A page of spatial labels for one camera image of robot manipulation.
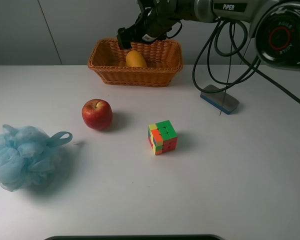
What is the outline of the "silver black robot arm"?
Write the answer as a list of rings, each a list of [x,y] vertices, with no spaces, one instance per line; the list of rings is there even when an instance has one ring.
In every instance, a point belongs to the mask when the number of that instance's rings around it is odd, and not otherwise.
[[[153,43],[180,20],[247,22],[260,59],[268,66],[300,71],[300,0],[140,0],[140,14],[117,31],[121,49]]]

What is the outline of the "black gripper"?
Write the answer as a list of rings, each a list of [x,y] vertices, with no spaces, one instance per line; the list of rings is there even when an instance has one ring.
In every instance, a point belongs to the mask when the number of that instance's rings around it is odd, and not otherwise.
[[[124,27],[117,31],[117,41],[121,50],[131,49],[133,42],[152,43],[165,40],[166,33],[180,21],[176,0],[139,0],[140,14],[130,30]]]

